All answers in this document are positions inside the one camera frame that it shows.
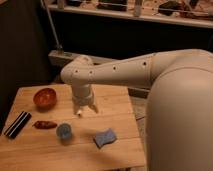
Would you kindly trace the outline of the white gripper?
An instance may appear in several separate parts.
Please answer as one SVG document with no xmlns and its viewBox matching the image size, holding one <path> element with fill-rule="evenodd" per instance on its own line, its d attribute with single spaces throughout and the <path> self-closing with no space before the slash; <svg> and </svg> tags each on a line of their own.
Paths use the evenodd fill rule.
<svg viewBox="0 0 213 171">
<path fill-rule="evenodd" d="M 73 85 L 72 86 L 72 99 L 76 106 L 89 106 L 95 112 L 98 113 L 98 107 L 94 103 L 94 93 L 90 84 Z M 82 115 L 82 108 L 77 108 L 76 115 Z"/>
</svg>

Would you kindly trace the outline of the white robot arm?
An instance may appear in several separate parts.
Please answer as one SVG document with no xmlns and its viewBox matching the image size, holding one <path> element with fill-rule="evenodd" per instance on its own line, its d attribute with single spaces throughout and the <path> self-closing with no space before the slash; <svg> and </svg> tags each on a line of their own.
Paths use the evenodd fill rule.
<svg viewBox="0 0 213 171">
<path fill-rule="evenodd" d="M 87 55 L 61 71 L 76 107 L 94 104 L 93 84 L 143 87 L 149 171 L 213 171 L 213 53 L 184 49 L 95 65 Z"/>
</svg>

